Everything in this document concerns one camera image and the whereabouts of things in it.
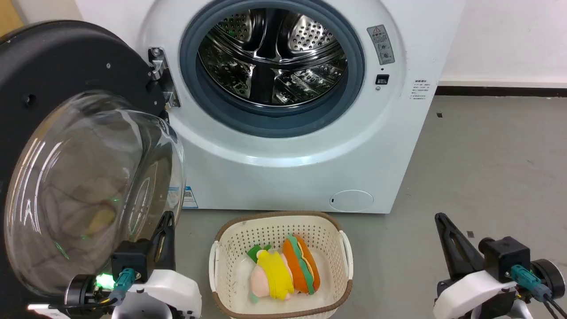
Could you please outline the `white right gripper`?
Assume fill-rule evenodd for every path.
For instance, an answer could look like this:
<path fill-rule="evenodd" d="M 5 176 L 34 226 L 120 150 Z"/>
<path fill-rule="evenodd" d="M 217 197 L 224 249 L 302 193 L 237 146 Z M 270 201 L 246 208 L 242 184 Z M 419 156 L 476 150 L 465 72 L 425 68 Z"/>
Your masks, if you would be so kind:
<path fill-rule="evenodd" d="M 435 225 L 450 279 L 458 280 L 446 288 L 435 302 L 433 315 L 436 319 L 457 319 L 499 294 L 502 289 L 516 285 L 515 281 L 502 283 L 483 270 L 483 256 L 447 214 L 437 213 Z"/>

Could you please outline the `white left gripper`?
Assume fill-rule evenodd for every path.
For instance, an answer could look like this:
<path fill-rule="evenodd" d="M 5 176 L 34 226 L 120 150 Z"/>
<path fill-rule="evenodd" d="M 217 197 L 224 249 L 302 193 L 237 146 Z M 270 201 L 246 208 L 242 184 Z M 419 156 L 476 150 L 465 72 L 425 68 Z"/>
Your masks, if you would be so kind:
<path fill-rule="evenodd" d="M 176 270 L 175 215 L 164 212 L 152 236 L 154 267 L 145 283 L 130 287 L 112 319 L 199 319 L 202 298 L 196 281 Z"/>

